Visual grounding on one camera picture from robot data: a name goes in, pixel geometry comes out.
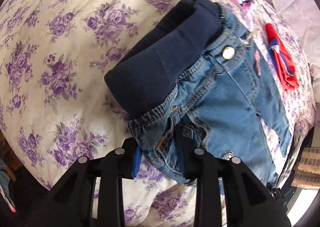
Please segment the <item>blue denim kids pants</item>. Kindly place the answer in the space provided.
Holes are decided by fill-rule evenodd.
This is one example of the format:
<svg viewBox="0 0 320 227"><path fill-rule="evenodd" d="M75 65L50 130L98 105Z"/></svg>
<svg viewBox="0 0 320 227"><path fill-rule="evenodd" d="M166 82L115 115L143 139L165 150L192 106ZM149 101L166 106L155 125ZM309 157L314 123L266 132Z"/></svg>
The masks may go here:
<svg viewBox="0 0 320 227"><path fill-rule="evenodd" d="M285 107L248 30L218 3L179 1L104 79L144 157L165 177L191 183L178 143L189 137L276 184L263 125L276 132L285 156L292 139Z"/></svg>

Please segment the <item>beige brick pattern cloth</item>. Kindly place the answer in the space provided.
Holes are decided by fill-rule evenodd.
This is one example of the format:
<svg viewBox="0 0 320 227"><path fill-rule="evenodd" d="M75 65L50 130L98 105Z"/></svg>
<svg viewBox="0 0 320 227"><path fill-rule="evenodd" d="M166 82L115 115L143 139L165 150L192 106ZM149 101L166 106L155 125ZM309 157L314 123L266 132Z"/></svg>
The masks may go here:
<svg viewBox="0 0 320 227"><path fill-rule="evenodd" d="M319 190L320 175L319 147L306 147L302 152L291 186Z"/></svg>

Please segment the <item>red white blue folded garment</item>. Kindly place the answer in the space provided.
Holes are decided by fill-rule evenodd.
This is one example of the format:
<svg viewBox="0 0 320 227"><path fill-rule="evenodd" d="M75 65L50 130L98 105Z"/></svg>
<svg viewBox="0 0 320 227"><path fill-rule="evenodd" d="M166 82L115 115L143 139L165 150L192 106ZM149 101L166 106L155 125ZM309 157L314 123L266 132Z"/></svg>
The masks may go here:
<svg viewBox="0 0 320 227"><path fill-rule="evenodd" d="M267 23L265 28L268 40L267 51L275 67L283 90L288 91L298 89L299 84L296 77L296 68L291 55L283 45L280 37L274 30L273 25Z"/></svg>

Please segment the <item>purple floral bed sheet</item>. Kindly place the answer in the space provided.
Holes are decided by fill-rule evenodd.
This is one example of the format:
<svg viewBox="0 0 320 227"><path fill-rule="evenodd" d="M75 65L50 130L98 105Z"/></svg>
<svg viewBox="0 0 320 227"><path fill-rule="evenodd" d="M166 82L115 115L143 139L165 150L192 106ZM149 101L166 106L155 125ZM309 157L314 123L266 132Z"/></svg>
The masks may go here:
<svg viewBox="0 0 320 227"><path fill-rule="evenodd" d="M50 189L81 155L104 156L129 136L104 75L180 0L4 0L1 5L1 131L33 176ZM249 11L219 2L253 32L268 59L272 23L296 64L299 88L281 91L297 153L315 122L304 49L281 16L257 1Z"/></svg>

